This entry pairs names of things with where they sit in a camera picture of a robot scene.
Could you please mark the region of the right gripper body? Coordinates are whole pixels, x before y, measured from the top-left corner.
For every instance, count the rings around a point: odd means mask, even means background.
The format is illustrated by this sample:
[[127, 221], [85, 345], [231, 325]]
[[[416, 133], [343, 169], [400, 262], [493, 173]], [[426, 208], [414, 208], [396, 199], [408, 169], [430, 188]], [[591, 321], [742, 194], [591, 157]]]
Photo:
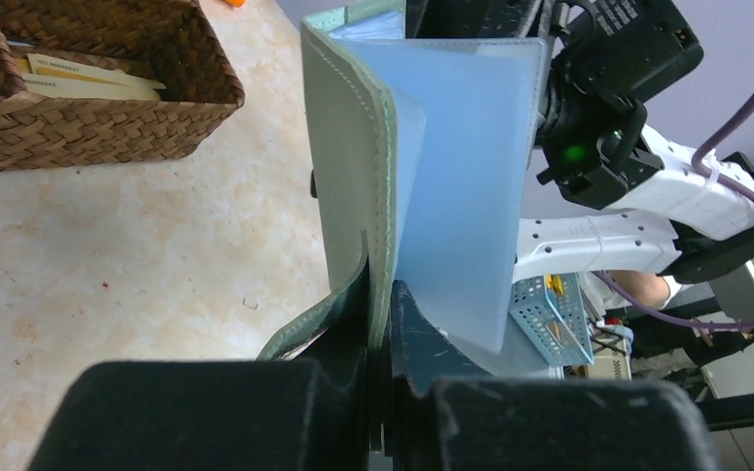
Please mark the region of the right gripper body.
[[704, 55], [672, 1], [408, 1], [405, 35], [560, 40], [539, 104], [548, 167], [537, 180], [596, 210], [663, 169], [642, 141], [644, 104]]

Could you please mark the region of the green card holder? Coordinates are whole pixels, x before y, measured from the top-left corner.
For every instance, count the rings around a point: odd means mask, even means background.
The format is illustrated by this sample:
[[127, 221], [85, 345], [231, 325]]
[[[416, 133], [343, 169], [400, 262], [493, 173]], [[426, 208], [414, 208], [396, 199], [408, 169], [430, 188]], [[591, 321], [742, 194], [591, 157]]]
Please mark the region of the green card holder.
[[280, 329], [287, 356], [342, 316], [361, 279], [378, 348], [394, 281], [452, 340], [498, 353], [547, 77], [540, 38], [411, 39], [399, 1], [304, 18], [304, 102], [330, 294]]

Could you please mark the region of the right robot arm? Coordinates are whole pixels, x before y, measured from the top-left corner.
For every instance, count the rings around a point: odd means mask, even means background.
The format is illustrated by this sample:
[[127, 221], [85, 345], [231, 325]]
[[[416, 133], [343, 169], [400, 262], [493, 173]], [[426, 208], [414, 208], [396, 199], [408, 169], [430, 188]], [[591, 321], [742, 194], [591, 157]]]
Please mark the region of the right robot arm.
[[538, 100], [539, 184], [574, 217], [522, 219], [513, 278], [629, 270], [684, 284], [754, 258], [754, 166], [691, 149], [646, 123], [645, 102], [693, 71], [703, 50], [671, 1], [409, 1], [416, 39], [560, 40]]

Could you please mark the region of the brown wicker divided basket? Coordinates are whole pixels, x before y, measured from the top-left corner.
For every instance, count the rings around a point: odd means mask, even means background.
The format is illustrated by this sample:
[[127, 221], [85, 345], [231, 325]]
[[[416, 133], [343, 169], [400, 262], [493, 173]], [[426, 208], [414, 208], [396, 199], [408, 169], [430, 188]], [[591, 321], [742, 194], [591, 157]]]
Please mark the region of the brown wicker divided basket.
[[0, 1], [0, 172], [181, 159], [244, 97], [195, 1]]

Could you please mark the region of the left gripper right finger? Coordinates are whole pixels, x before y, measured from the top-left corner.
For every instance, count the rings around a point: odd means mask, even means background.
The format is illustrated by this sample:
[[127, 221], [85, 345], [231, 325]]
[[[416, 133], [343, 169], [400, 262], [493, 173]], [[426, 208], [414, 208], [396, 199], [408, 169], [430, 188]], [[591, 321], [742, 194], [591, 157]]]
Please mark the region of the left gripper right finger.
[[386, 453], [398, 470], [717, 470], [703, 416], [665, 382], [495, 377], [394, 282]]

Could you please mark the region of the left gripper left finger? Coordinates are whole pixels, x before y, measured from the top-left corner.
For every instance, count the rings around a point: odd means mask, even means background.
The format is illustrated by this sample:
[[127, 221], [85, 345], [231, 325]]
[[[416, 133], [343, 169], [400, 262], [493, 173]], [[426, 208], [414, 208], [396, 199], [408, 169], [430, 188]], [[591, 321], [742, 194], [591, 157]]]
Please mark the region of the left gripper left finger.
[[32, 470], [364, 470], [368, 265], [292, 360], [108, 361], [70, 385]]

